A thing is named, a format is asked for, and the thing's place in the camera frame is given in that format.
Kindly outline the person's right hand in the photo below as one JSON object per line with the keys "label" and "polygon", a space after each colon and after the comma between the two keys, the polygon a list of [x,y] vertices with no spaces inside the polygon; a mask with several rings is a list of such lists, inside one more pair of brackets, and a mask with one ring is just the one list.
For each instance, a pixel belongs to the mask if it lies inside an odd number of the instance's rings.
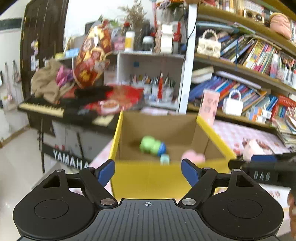
{"label": "person's right hand", "polygon": [[290,219],[294,219],[295,218],[295,209],[296,209],[296,207],[295,207],[295,197],[292,194],[292,192],[290,192],[288,194],[287,203],[289,205],[289,216],[290,216]]}

